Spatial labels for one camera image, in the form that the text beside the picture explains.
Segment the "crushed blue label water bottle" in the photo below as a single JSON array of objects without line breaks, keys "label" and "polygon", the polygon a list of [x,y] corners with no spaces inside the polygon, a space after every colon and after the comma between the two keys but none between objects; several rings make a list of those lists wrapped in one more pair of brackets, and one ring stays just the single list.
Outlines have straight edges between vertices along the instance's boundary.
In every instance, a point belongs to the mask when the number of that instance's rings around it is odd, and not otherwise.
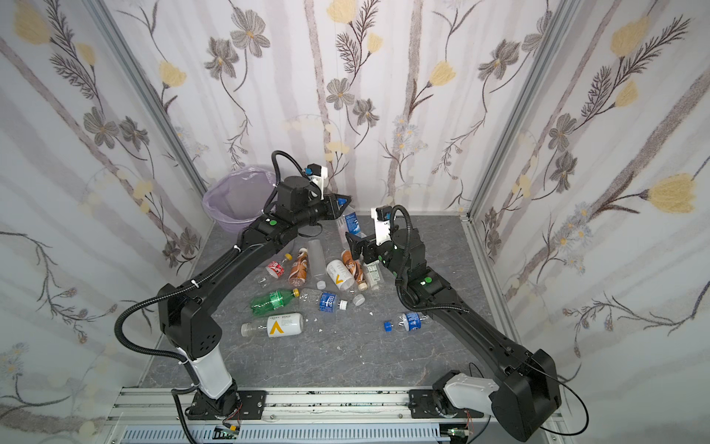
[{"label": "crushed blue label water bottle", "polygon": [[349,302],[337,296],[334,292],[324,290],[301,289],[300,300],[306,303],[315,303],[320,312],[334,314],[338,311],[346,311]]}]

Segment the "small white label yellow-chevron bottle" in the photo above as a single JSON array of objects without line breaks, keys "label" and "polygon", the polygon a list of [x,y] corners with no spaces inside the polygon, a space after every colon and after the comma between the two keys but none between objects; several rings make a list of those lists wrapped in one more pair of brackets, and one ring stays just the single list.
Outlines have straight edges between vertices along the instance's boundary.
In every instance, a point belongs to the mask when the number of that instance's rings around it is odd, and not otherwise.
[{"label": "small white label yellow-chevron bottle", "polygon": [[349,268],[339,259],[332,260],[327,264],[327,275],[342,292],[351,292],[355,286],[355,279]]}]

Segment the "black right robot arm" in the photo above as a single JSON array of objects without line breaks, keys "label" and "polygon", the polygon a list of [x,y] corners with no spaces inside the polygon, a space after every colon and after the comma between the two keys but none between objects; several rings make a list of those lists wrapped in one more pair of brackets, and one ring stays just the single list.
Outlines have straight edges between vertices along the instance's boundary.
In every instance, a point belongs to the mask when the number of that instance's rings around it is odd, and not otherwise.
[{"label": "black right robot arm", "polygon": [[406,308],[405,325],[418,314],[432,318],[491,370],[491,377],[450,371],[436,381],[429,407],[435,416],[460,411],[489,416],[519,442],[545,429],[562,405],[566,382],[554,359],[543,350],[531,352],[477,314],[439,273],[428,266],[425,245],[401,205],[375,209],[375,234],[347,234],[351,255],[379,262],[395,278]]}]

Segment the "frosted clear tall bottle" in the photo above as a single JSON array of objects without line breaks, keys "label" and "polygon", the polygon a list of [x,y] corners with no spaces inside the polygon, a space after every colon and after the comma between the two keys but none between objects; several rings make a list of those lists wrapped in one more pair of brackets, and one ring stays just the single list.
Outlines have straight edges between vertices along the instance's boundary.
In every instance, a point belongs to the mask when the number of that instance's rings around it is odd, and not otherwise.
[{"label": "frosted clear tall bottle", "polygon": [[327,287],[327,283],[325,282],[327,266],[325,265],[323,246],[319,240],[312,239],[308,241],[307,250],[312,279],[318,290],[324,290]]}]

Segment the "green soda bottle yellow cap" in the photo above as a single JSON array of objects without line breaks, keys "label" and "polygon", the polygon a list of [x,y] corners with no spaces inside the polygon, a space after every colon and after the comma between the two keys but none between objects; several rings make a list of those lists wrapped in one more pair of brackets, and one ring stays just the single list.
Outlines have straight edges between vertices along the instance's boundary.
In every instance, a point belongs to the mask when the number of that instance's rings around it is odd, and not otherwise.
[{"label": "green soda bottle yellow cap", "polygon": [[289,305],[301,297],[299,289],[274,290],[268,294],[258,296],[250,302],[251,313],[254,316],[266,316],[275,310]]}]

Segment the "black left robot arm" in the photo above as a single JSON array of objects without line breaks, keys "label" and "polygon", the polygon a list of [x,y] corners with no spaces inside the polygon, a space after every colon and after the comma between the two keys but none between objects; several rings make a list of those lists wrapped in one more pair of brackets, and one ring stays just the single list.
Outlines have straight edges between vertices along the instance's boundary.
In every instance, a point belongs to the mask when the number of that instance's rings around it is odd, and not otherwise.
[{"label": "black left robot arm", "polygon": [[[182,395],[194,396],[191,412],[177,407],[177,418],[183,424],[190,419],[225,419],[241,405],[237,383],[219,349],[222,329],[213,318],[219,305],[257,266],[295,240],[302,228],[338,219],[351,202],[351,196],[327,190],[327,171],[322,166],[310,164],[297,172],[275,178],[277,183],[260,216],[216,262],[177,287],[164,286],[157,296],[131,305],[116,319],[114,333],[125,348],[175,359],[188,371],[192,384],[171,392],[174,401]],[[124,332],[128,318],[151,305],[158,307],[160,329],[173,345],[171,351],[140,346]]]}]

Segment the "large white label yellow-chevron bottle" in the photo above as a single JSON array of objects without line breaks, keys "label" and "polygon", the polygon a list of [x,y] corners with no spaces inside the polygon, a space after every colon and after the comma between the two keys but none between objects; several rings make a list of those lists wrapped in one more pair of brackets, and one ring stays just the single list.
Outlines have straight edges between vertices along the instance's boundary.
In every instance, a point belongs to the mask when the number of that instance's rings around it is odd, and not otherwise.
[{"label": "large white label yellow-chevron bottle", "polygon": [[268,316],[241,326],[240,333],[244,338],[267,335],[269,338],[285,338],[298,336],[303,332],[305,319],[301,313],[280,314]]}]

